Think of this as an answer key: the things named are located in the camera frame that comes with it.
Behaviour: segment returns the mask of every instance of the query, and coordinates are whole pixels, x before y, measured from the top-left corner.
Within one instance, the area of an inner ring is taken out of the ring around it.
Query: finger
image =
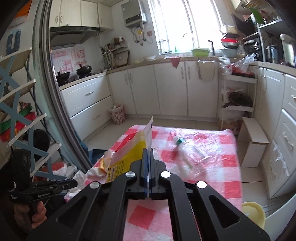
[[[42,201],[38,202],[37,207],[36,207],[37,211],[40,213],[40,212],[42,212],[42,210],[43,210],[44,208],[45,208],[45,207],[44,207],[43,202],[42,202]]]
[[[13,207],[15,213],[28,213],[30,211],[29,205],[15,204]]]
[[[39,222],[39,221],[42,221],[43,218],[45,217],[45,214],[46,214],[46,208],[44,208],[40,213],[35,213],[35,214],[32,216],[32,221],[33,221],[33,222]]]
[[[32,229],[35,229],[37,228],[41,223],[43,223],[45,220],[47,220],[47,217],[44,216],[43,220],[42,221],[39,221],[39,222],[35,222],[32,224]]]

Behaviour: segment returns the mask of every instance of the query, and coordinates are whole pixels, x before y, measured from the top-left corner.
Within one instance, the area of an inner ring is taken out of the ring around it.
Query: black wok
[[[77,75],[85,75],[91,72],[91,66],[82,66],[79,64],[80,68],[76,70]]]

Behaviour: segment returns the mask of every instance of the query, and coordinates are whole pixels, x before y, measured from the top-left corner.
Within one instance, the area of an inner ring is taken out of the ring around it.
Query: range hood
[[[49,29],[50,47],[52,49],[71,47],[82,44],[89,38],[101,34],[103,30],[94,27],[63,26]]]

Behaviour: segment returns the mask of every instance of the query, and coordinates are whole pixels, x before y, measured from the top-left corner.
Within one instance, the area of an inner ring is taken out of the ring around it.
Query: plastic bottle
[[[204,150],[198,147],[194,142],[186,141],[180,136],[175,136],[174,142],[178,147],[180,157],[190,169],[196,169],[194,170],[196,174],[205,171],[205,160],[209,156]]]

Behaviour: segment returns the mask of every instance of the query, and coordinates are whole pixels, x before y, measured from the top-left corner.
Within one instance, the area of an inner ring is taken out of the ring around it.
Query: table
[[[143,130],[144,127],[132,126],[110,150],[115,151],[127,135]],[[179,155],[173,140],[176,135],[194,141],[209,155],[206,172],[197,177],[192,174],[186,177],[180,173],[176,165]],[[156,160],[165,162],[167,170],[179,175],[183,181],[190,183],[206,181],[241,210],[242,182],[236,147],[235,137],[230,130],[206,131],[152,127],[152,148]],[[173,240],[167,200],[130,200],[123,240]]]

